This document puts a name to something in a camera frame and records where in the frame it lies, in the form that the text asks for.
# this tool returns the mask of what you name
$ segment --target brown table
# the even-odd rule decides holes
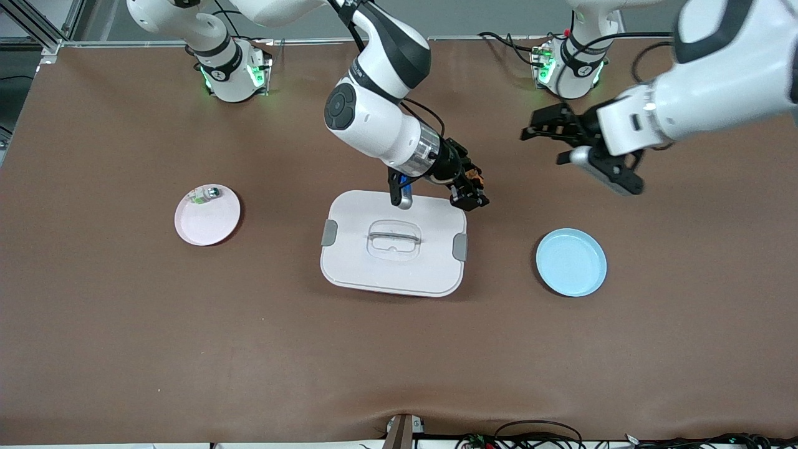
[[[577,109],[631,83],[618,42]],[[522,142],[552,103],[485,42],[433,43],[413,97],[484,169],[460,289],[442,299],[329,284],[330,203],[385,168],[325,129],[354,46],[288,47],[268,97],[206,96],[180,48],[64,49],[44,66],[0,173],[0,443],[319,441],[556,419],[589,439],[798,433],[798,133],[790,117],[650,153],[641,197]],[[670,64],[655,50],[647,74]],[[227,243],[172,227],[190,188],[245,204]],[[444,196],[419,185],[417,194]],[[535,243],[604,247],[594,295],[547,291]]]

